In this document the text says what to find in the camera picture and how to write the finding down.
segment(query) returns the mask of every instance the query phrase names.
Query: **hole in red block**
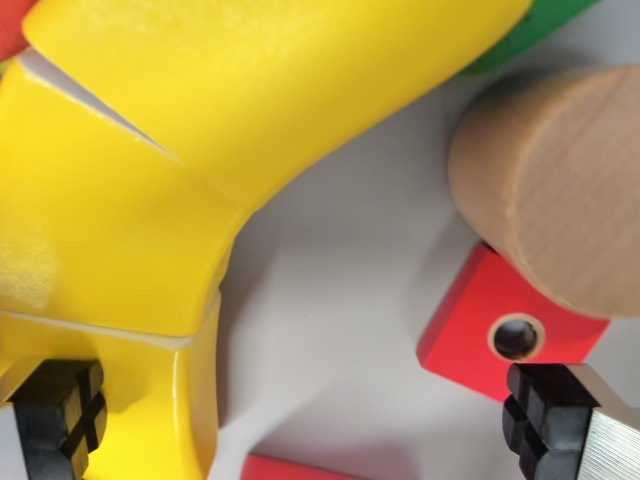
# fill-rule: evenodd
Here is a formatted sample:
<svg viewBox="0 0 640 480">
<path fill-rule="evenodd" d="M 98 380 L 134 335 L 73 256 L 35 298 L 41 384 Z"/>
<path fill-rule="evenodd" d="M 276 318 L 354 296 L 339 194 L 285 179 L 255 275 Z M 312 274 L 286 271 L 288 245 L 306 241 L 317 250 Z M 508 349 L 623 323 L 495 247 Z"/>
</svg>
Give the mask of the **hole in red block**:
<svg viewBox="0 0 640 480">
<path fill-rule="evenodd" d="M 491 329 L 492 349 L 507 360 L 525 360 L 535 356 L 544 343 L 544 326 L 525 314 L 501 317 Z"/>
</svg>

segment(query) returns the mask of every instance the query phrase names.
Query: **red toy piece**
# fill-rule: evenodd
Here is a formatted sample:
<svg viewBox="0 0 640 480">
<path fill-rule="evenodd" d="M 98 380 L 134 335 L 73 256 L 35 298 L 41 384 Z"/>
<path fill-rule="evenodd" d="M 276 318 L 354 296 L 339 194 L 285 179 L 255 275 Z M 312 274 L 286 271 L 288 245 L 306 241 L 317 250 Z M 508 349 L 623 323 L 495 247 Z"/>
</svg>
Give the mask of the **red toy piece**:
<svg viewBox="0 0 640 480">
<path fill-rule="evenodd" d="M 358 480 L 339 473 L 297 465 L 275 458 L 250 455 L 240 480 Z"/>
<path fill-rule="evenodd" d="M 38 0 L 0 0 L 0 62 L 29 46 L 22 34 L 22 19 Z"/>
<path fill-rule="evenodd" d="M 524 358 L 508 355 L 513 352 L 497 342 L 498 327 L 514 320 L 532 330 L 528 339 L 535 346 Z M 500 255 L 478 245 L 431 320 L 417 355 L 430 372 L 503 402 L 513 361 L 581 363 L 608 326 L 608 320 L 551 302 Z M 504 329 L 501 334 L 513 338 Z"/>
</svg>

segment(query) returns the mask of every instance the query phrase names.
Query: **yellow plastic piece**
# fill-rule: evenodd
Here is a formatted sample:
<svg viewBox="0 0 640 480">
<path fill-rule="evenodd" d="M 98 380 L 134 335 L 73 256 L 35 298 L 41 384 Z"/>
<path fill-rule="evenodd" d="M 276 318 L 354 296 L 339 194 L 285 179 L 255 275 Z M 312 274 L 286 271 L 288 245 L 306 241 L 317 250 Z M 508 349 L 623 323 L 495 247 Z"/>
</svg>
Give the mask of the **yellow plastic piece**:
<svg viewBox="0 0 640 480">
<path fill-rule="evenodd" d="M 0 310 L 197 331 L 246 214 L 20 61 L 0 84 L 0 132 Z"/>
<path fill-rule="evenodd" d="M 453 75 L 531 0 L 40 0 L 32 45 L 255 209 Z"/>
<path fill-rule="evenodd" d="M 100 359 L 107 429 L 84 480 L 201 480 L 216 446 L 218 311 L 215 300 L 196 336 L 164 346 L 144 335 L 0 314 L 0 376 L 16 361 Z"/>
</svg>

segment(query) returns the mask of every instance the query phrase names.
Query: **green block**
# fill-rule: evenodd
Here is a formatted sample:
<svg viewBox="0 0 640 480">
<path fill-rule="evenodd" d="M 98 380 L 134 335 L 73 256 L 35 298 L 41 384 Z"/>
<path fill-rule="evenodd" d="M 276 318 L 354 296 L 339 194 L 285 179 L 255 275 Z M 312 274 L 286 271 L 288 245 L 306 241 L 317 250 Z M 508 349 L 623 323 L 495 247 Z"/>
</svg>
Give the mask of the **green block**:
<svg viewBox="0 0 640 480">
<path fill-rule="evenodd" d="M 534 0 L 525 17 L 464 73 L 486 73 L 531 48 L 599 0 Z"/>
</svg>

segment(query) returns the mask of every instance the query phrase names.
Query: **yellow toy block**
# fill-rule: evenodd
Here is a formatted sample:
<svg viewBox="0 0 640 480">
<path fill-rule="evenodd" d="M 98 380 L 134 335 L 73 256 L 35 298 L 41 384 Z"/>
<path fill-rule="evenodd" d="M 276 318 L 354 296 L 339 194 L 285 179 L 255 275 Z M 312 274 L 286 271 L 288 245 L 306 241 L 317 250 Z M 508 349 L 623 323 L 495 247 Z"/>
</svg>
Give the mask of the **yellow toy block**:
<svg viewBox="0 0 640 480">
<path fill-rule="evenodd" d="M 0 84 L 0 310 L 194 333 L 247 215 L 30 66 Z"/>
<path fill-rule="evenodd" d="M 100 359 L 107 429 L 84 480 L 201 480 L 216 447 L 219 305 L 184 338 L 0 314 L 0 376 L 14 362 Z"/>
<path fill-rule="evenodd" d="M 38 51 L 235 202 L 462 69 L 531 0 L 40 0 Z"/>
</svg>

